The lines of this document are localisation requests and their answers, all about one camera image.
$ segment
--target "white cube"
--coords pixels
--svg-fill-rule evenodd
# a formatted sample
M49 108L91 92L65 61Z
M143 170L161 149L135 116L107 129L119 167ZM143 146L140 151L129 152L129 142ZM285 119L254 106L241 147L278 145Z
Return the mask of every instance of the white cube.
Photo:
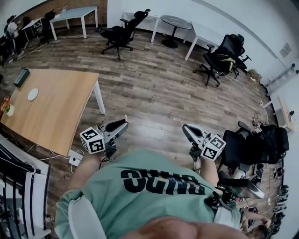
M105 150L103 136L92 127L80 133L80 138L84 148L90 153L95 154Z
M200 156L215 161L222 153L226 142L215 135L208 143L205 144Z

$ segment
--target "white plate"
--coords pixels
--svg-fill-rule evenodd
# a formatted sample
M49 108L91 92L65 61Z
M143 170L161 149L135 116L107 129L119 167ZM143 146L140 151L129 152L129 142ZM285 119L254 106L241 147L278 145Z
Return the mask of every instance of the white plate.
M36 98L37 94L38 94L38 89L37 88L32 89L28 94L28 100L29 101L34 100Z

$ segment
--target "person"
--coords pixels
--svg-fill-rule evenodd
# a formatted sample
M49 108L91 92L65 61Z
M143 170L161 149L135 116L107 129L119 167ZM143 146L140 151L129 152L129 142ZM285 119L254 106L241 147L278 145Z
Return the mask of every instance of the person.
M11 16L7 19L7 33L11 39L14 39L15 51L18 57L24 54L24 51L21 52L21 48L26 49L28 42L24 40L22 33L19 33L18 26L14 22L15 16Z
M257 213L250 212L244 208L240 209L241 213L241 230L246 233L249 239L267 239L269 235L269 227L271 220L258 215ZM261 221L262 225L259 225L249 231L248 220Z
M4 57L7 55L6 38L2 36L0 38L0 65L4 66Z
M101 158L83 158L57 203L55 231L60 239L73 238L69 204L83 195L108 239L247 238L239 230L236 205L231 212L235 223L228 227L214 223L214 212L205 204L217 192L214 161L201 158L198 175L146 150L128 152L99 170Z

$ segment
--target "desk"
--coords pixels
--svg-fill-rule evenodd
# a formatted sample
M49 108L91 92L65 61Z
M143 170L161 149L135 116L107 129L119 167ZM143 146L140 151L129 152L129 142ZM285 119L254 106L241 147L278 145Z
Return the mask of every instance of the desk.
M50 20L50 25L51 25L51 29L52 29L52 33L53 33L55 41L57 40L57 37L56 37L56 33L55 33L55 30L54 30L53 23L56 22L56 21L66 20L66 26L67 26L68 29L70 29L70 25L69 25L68 20L73 19L73 18L81 18L83 36L84 36L84 38L87 38L86 37L84 17L87 14L91 13L92 11L95 12L95 14L94 14L94 16L95 16L95 27L97 28L99 26L99 24L98 24L98 7L97 6L74 8L74 9L66 10L65 12L62 12L62 13L56 15L54 19Z
M135 12L131 12L131 11L124 11L123 12L123 18L128 20L128 15L134 15ZM153 29L153 35L151 37L151 43L154 42L154 38L155 38L155 35L156 35L156 31L157 31L157 27L158 27L158 24L159 24L159 19L160 19L160 16L158 15L151 15L149 14L146 19L152 19L152 20L155 20L155 26L154 26L154 29Z
M222 36L221 34L218 34L217 32L212 31L211 29L204 27L198 23L195 22L191 22L193 25L193 29L195 32L195 37L193 40L193 43L185 57L185 61L188 60L196 42L198 39L201 39L207 43L213 44L216 47L219 47L222 43L222 40L224 38L224 36Z
M105 107L98 83L99 74L71 70L29 69L30 75L11 96L14 114L2 115L1 123L24 138L60 155L70 155L72 141L92 90L100 112ZM28 101L29 92L38 95Z
M35 19L35 20L32 20L29 24L27 24L26 26L24 26L23 28L22 28L22 30L24 30L24 32L25 32L25 35L26 35L26 38L27 38L27 41L29 42L29 39L28 39L28 37L27 37L27 34L26 34L26 29L28 29L28 28L31 28L31 27L39 27L39 26L42 26L43 24L42 24L42 17L40 17L40 18L38 18L38 19Z
M282 125L279 125L279 127L285 128L285 129L286 129L287 131L289 131L289 132L294 131L293 123L291 122L291 117L290 117L290 113L289 113L290 111L289 111L288 107L286 106L285 102L282 101L282 100L280 99L279 96L277 96L276 99L271 100L270 102L268 102L267 104L265 104L265 105L263 106L263 108L265 109L265 108L268 107L269 105L273 104L273 102L274 102L275 100L278 100L279 103L280 103L280 105L281 105L281 112L282 112L282 115L283 115L283 117L284 117L284 121L285 121L285 123L282 124Z

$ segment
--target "chair armrest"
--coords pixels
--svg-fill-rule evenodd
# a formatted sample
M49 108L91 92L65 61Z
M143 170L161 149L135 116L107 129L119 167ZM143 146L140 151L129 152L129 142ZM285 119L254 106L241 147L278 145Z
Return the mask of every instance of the chair armrest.
M126 19L121 18L120 20L123 21L123 22L125 22L125 23L129 23L129 21L126 20Z
M239 165L239 170L242 170L242 171L244 171L244 172L248 172L249 169L250 169L250 166L249 166L249 165L244 164L244 163L240 163L240 165Z
M99 30L104 30L106 32L113 32L111 28L101 27Z
M212 44L208 44L207 46L208 46L208 48L209 48L209 50L208 50L209 53L212 52L212 49L215 47L215 46L212 45Z
M239 121L239 122L238 122L238 126L239 126L240 128L242 128L242 129L245 129L245 130L249 131L249 127L248 127L248 125L246 125L246 124L243 123L242 121Z
M248 55L246 55L246 58L245 58L244 60L242 60L242 61L245 62L245 61L247 61L248 59L252 61L252 59L251 59Z
M128 20L126 20L126 19L123 19L123 18L121 18L120 19L121 21L123 21L124 23L125 23L125 28L127 27L127 25L128 25L128 23L129 23L129 21Z

